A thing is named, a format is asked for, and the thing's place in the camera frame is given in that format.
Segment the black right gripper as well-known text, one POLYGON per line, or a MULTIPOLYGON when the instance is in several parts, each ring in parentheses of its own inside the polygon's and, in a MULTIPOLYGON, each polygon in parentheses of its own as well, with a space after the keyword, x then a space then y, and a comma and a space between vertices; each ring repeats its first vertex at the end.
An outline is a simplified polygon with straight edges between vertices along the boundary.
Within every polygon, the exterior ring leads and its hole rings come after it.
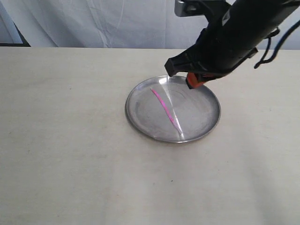
POLYGON ((257 53, 257 45, 278 27, 274 21, 227 21, 210 23, 196 43, 169 58, 169 76, 187 72, 186 84, 197 89, 206 82, 224 77, 257 53))

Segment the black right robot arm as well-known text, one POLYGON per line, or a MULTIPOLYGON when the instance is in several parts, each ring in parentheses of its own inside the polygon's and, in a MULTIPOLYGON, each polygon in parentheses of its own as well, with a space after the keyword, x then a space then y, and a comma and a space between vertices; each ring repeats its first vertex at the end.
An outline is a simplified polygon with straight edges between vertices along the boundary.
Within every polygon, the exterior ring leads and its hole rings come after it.
POLYGON ((279 33, 279 25, 300 3, 297 0, 178 0, 179 17, 203 15, 208 21, 195 44, 169 58, 169 76, 187 73, 186 83, 196 89, 234 71, 257 53, 257 45, 279 33))

